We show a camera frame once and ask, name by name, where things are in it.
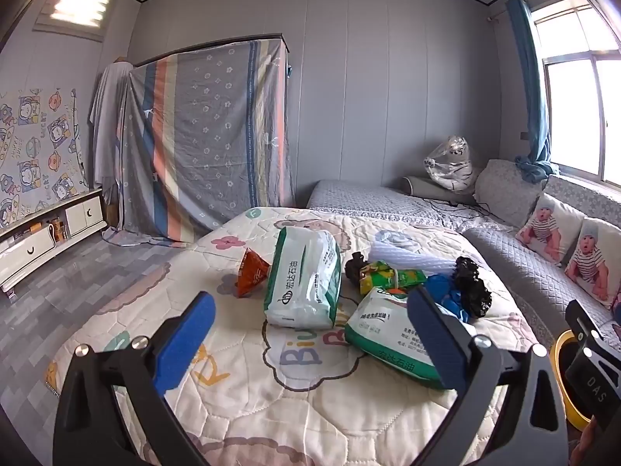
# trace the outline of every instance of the blue gripper pad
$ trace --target blue gripper pad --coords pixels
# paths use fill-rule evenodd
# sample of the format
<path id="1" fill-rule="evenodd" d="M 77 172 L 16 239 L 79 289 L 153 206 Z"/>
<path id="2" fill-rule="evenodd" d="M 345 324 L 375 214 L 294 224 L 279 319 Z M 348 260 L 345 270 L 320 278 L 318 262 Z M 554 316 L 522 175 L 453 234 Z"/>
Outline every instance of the blue gripper pad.
<path id="1" fill-rule="evenodd" d="M 447 389 L 456 389 L 461 395 L 467 388 L 467 359 L 444 325 L 441 314 L 436 304 L 428 302 L 416 289 L 409 293 L 408 319 L 434 363 L 442 385 Z M 447 318 L 458 322 L 454 317 Z"/>
<path id="2" fill-rule="evenodd" d="M 201 291 L 192 309 L 156 358 L 153 384 L 160 396 L 181 383 L 194 355 L 215 321 L 215 302 L 208 292 Z"/>

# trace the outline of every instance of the window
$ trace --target window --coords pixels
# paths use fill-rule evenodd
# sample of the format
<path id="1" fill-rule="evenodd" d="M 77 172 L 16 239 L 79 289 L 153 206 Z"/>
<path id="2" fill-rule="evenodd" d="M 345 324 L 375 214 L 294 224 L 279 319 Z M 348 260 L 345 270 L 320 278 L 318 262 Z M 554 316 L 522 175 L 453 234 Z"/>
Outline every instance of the window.
<path id="1" fill-rule="evenodd" d="M 533 19 L 550 106 L 552 161 L 561 170 L 621 185 L 621 52 L 587 0 L 563 0 Z"/>
<path id="2" fill-rule="evenodd" d="M 113 0 L 46 0 L 34 26 L 103 42 Z"/>

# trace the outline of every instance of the blue curtain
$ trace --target blue curtain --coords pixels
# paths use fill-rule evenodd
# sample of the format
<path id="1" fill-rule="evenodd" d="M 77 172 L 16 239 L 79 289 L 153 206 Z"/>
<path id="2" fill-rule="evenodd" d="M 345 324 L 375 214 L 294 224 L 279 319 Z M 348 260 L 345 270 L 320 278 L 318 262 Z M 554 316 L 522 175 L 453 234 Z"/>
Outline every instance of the blue curtain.
<path id="1" fill-rule="evenodd" d="M 516 157 L 515 164 L 521 170 L 524 180 L 536 184 L 551 173 L 558 173 L 558 167 L 550 162 L 548 104 L 543 83 L 543 63 L 539 55 L 539 35 L 524 0 L 509 0 L 507 12 L 520 55 L 529 113 L 530 153 L 528 156 Z"/>

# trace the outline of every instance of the silver bolt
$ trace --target silver bolt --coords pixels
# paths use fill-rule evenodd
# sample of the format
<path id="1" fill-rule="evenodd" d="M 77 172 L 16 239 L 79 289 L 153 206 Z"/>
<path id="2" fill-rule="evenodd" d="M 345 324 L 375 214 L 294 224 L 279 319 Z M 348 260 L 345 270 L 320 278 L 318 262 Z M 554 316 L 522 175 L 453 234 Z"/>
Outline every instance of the silver bolt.
<path id="1" fill-rule="evenodd" d="M 477 335 L 474 337 L 474 345 L 479 348 L 489 348 L 492 346 L 492 340 L 485 335 Z"/>
<path id="2" fill-rule="evenodd" d="M 143 348 L 147 348 L 149 344 L 149 339 L 146 336 L 136 336 L 132 340 L 132 348 L 135 350 L 142 350 Z"/>
<path id="3" fill-rule="evenodd" d="M 84 357 L 86 354 L 88 354 L 89 350 L 90 348 L 88 347 L 88 345 L 80 344 L 76 347 L 75 355 L 77 355 L 78 357 Z"/>
<path id="4" fill-rule="evenodd" d="M 538 355 L 539 357 L 546 357 L 548 355 L 548 351 L 542 344 L 533 345 L 533 354 Z"/>

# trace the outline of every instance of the striped fabric cover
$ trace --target striped fabric cover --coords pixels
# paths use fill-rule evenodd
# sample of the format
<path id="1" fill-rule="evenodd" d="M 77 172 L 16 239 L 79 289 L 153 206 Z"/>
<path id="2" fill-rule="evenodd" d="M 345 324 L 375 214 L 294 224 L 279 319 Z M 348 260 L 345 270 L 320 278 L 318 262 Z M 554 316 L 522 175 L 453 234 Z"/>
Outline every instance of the striped fabric cover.
<path id="1" fill-rule="evenodd" d="M 193 242 L 241 212 L 293 202 L 279 39 L 172 54 L 130 74 L 121 228 Z"/>

